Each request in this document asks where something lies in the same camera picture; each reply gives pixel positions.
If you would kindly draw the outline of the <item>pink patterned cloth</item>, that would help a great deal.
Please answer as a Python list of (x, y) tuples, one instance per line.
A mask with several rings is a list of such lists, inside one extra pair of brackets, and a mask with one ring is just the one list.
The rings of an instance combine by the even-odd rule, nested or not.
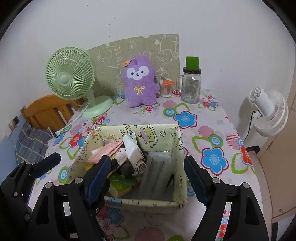
[(96, 151), (92, 151), (92, 156), (88, 159), (90, 163), (98, 163), (102, 156), (111, 156), (115, 153), (121, 146), (123, 145), (123, 141), (112, 142), (104, 145)]

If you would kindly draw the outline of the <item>dark grey cloth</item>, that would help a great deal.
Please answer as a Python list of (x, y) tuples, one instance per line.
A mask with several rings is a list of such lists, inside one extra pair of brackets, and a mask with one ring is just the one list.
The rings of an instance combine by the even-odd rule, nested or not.
[(127, 157), (125, 149), (120, 148), (110, 158), (111, 171), (107, 177), (109, 178), (113, 173), (123, 175), (126, 179), (131, 179), (132, 177), (142, 175), (147, 168), (147, 157), (148, 152), (144, 152), (144, 158), (139, 160), (139, 162), (136, 164), (136, 168), (134, 168)]

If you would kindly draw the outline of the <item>grey plaid bedding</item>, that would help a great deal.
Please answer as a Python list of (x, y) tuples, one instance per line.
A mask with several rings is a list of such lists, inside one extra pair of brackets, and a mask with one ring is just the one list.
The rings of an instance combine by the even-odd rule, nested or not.
[(48, 130), (33, 128), (25, 123), (16, 142), (16, 159), (19, 163), (38, 163), (44, 159), (48, 141), (52, 139)]

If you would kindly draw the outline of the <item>white folded cloth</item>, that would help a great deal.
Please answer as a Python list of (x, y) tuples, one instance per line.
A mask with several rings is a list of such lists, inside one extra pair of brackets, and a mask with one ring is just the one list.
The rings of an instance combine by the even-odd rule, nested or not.
[(133, 176), (141, 175), (146, 170), (147, 165), (144, 154), (137, 144), (137, 137), (135, 133), (133, 133), (131, 136), (125, 135), (123, 137), (123, 144), (125, 146), (128, 161), (131, 163), (134, 169)]

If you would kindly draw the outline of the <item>floral tablecloth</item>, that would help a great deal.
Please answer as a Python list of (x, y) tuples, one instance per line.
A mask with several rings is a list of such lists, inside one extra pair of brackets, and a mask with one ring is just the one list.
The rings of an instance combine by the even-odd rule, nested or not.
[[(29, 206), (34, 207), (47, 182), (64, 184), (72, 164), (88, 133), (97, 126), (174, 124), (181, 127), (183, 151), (195, 158), (211, 176), (232, 185), (250, 184), (258, 201), (262, 200), (259, 182), (252, 161), (234, 125), (214, 96), (203, 93), (198, 104), (182, 102), (175, 90), (170, 98), (158, 99), (151, 106), (130, 108), (123, 95), (113, 97), (111, 109), (94, 118), (75, 113), (69, 127), (49, 141), (47, 155), (57, 152), (59, 165), (38, 178)], [(190, 240), (205, 211), (186, 181), (187, 203), (177, 212), (154, 214), (104, 207), (98, 223), (109, 240)]]

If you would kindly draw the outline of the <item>yellow cartoon storage box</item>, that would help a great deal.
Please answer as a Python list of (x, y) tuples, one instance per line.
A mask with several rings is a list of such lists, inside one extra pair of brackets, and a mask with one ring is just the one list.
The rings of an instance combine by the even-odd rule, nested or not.
[(125, 135), (136, 136), (139, 146), (144, 151), (168, 151), (171, 153), (174, 164), (172, 196), (168, 200), (160, 200), (152, 197), (144, 199), (137, 197), (114, 198), (107, 194), (104, 197), (106, 205), (150, 213), (172, 213), (183, 208), (187, 203), (187, 178), (184, 171), (185, 154), (179, 125), (97, 126), (90, 131), (82, 148), (78, 151), (67, 181), (71, 182), (86, 174), (85, 167), (90, 163), (89, 158), (93, 150), (102, 147), (104, 144), (121, 141)]

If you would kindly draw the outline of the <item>wooden bed headboard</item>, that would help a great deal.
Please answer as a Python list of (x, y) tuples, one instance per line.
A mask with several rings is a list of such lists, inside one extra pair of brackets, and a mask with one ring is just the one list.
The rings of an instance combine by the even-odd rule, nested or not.
[(22, 108), (21, 114), (25, 121), (36, 129), (50, 128), (59, 131), (66, 126), (83, 103), (83, 98), (65, 100), (52, 94), (37, 99), (27, 108)]

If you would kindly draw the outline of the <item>white standing fan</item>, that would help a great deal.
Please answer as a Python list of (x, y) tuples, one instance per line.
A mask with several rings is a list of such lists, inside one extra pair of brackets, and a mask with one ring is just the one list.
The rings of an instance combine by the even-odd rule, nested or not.
[(251, 114), (249, 129), (255, 130), (263, 137), (273, 137), (283, 130), (288, 120), (288, 104), (277, 90), (264, 91), (255, 87), (249, 99), (256, 107)]

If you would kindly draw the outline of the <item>green desk fan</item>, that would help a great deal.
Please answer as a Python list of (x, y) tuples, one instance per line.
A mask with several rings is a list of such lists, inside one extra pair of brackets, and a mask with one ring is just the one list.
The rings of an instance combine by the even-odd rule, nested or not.
[(49, 58), (46, 82), (51, 91), (65, 100), (86, 97), (88, 105), (82, 111), (84, 118), (93, 118), (108, 111), (113, 99), (107, 95), (95, 97), (95, 64), (87, 51), (76, 47), (58, 49)]

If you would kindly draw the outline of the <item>purple plush toy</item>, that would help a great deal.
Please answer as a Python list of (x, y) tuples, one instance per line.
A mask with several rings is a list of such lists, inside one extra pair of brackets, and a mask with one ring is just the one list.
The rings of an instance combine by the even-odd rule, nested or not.
[(156, 104), (159, 85), (154, 81), (154, 74), (155, 69), (148, 56), (139, 55), (125, 62), (122, 80), (130, 108)]

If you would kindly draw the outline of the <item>glass jar with green lid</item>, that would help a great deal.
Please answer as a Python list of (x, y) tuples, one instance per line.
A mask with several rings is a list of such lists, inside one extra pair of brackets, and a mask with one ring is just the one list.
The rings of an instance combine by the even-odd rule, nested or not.
[(186, 56), (183, 74), (177, 77), (177, 88), (181, 92), (183, 102), (197, 104), (200, 99), (201, 72), (199, 57)]

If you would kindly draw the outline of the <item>toothpick jar with orange scissors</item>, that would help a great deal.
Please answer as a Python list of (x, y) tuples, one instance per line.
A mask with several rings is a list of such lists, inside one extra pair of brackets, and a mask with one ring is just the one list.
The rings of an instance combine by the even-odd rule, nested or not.
[(173, 86), (175, 85), (175, 82), (161, 76), (159, 80), (159, 90), (161, 97), (168, 98), (172, 95)]

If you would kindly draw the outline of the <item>wall power socket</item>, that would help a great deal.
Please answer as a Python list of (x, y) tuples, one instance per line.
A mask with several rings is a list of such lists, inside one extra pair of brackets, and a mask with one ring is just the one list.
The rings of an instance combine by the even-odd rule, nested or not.
[(17, 125), (19, 122), (20, 122), (19, 118), (18, 118), (17, 116), (15, 116), (15, 117), (13, 118), (13, 123), (14, 123), (15, 125)]

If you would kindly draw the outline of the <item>green cartoon wall mat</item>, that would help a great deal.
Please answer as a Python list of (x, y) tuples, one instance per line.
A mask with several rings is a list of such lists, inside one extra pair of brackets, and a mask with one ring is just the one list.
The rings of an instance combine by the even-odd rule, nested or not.
[(178, 34), (132, 37), (103, 44), (87, 52), (95, 64), (93, 92), (96, 97), (124, 94), (124, 63), (139, 55), (149, 58), (155, 69), (155, 81), (162, 78), (175, 81), (180, 74)]

